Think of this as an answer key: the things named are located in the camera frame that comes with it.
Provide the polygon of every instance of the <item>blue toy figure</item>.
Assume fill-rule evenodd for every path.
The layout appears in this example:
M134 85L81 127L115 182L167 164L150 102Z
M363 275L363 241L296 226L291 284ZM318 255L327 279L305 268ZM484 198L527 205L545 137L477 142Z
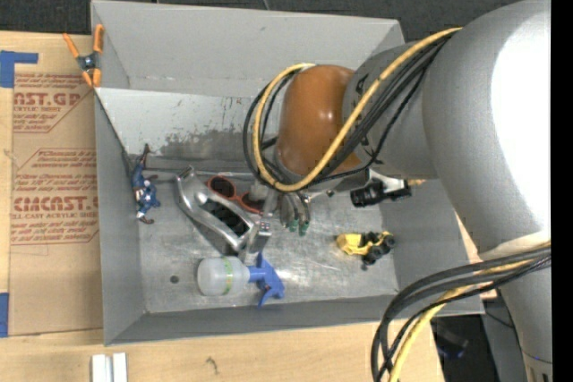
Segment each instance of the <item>blue toy figure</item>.
M152 218L147 218L145 214L152 207L159 207L161 202L158 201L156 197L157 189L155 185L151 183L151 180L157 178L156 175L152 175L150 178L145 178L143 176L143 171L145 170L145 162L147 160L147 155L150 152L149 145L145 144L145 149L143 154L137 161L137 165L133 170L132 174L132 189L135 201L139 205L137 211L137 218L147 225L152 225L155 220Z

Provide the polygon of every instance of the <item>red object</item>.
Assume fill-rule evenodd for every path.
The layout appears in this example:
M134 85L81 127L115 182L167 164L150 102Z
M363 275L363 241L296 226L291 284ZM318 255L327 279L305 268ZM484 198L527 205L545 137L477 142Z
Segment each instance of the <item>red object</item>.
M207 181L207 187L216 192L219 196L236 202L247 212L259 215L262 214L264 200L250 200L249 192L245 192L240 196L237 195L235 184L223 175L214 175L209 178Z

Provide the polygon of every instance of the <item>blue tape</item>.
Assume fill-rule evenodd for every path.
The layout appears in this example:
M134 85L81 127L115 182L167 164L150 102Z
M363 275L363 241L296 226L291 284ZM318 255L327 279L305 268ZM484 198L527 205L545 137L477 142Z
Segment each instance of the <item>blue tape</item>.
M16 53L15 51L0 51L0 87L14 87L15 64L37 64L38 53Z
M8 336L8 293L0 293L0 337Z

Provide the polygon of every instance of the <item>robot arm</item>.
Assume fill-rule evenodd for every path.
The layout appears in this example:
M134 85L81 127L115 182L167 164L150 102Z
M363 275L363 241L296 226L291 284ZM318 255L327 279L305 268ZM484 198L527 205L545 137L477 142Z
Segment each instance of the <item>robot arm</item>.
M316 66L306 71L323 73L306 80L314 80L312 89L304 72L294 78L275 154L283 175L296 181L317 164L331 132L339 131L365 90L404 49L374 56L351 78L336 69L336 79L332 69ZM400 88L402 97L389 103L340 168L369 164L404 180L440 178L485 259L550 241L550 51L551 0L509 5L473 21L428 58L423 78L401 82L390 76L380 85L378 91ZM326 83L332 78L336 87ZM364 109L363 119L373 107ZM321 128L301 140L297 131L308 134L301 118L319 120ZM383 148L375 150L382 137ZM552 374L551 270L500 290L528 376L545 380L543 375Z

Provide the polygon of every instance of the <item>cable bundle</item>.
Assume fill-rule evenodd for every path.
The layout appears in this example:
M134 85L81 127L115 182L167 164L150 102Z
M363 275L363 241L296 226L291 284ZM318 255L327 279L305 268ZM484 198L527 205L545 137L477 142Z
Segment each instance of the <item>cable bundle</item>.
M320 161L318 161L314 169L297 183L292 183L291 181L288 181L284 175L277 174L276 165L270 163L270 161L262 154L262 151L265 148L276 142L276 139L263 141L263 137L267 122L269 120L269 113L273 103L276 100L277 94L298 72L314 64L297 64L285 69L282 73L275 77L275 79L271 81L259 93L259 95L257 95L251 107L249 108L244 123L244 156L253 174L257 176L263 183L266 183L269 187L274 188L275 190L282 192L298 192L318 183L323 183L329 180L335 180L349 175L357 174L370 167L374 161L376 161L376 157L380 153L382 146L388 137L390 129L395 124L407 103L410 101L420 86L427 68L432 63L434 57L440 51L440 48L457 30L459 30L459 28L444 30L417 42L412 47L408 48L407 51L401 54L396 60L394 60L394 62L392 62L388 67L386 67L380 76L366 90L353 112L350 114L350 116L348 116L348 119L338 133L337 137L330 144L324 156L320 159ZM389 83L389 85L380 93L380 95L374 99L374 94L376 93L381 83L394 73L396 74L396 78L394 78ZM372 152L372 157L368 163L354 170L347 171L342 174L332 175L332 172L334 172L354 151L354 149L360 144L363 138L368 134L370 129L380 119L381 115L388 110L390 105L401 95L403 90L412 81L415 82L414 85L403 97L402 102L398 106L396 112L390 118L390 121L387 124L376 149ZM372 108L369 110L366 116L363 117L362 121L355 127L357 119L363 113L366 104L371 102L371 100L373 100ZM251 118L253 113L254 122L252 125L251 152L249 150L248 131L251 125Z
M455 267L409 285L394 297L384 312L376 335L372 340L371 371L373 380L381 381L386 372L390 374L389 382L398 380L399 372L416 336L422 327L446 304L493 290L526 274L550 267L551 263L551 243L548 242L536 250ZM437 301L418 310L402 326L392 345L389 345L388 330L392 319L408 306L439 293L443 293L443 295ZM404 343L399 350L396 362L393 363L392 359L397 354L398 347L403 340ZM384 360L381 366L378 362L380 348Z

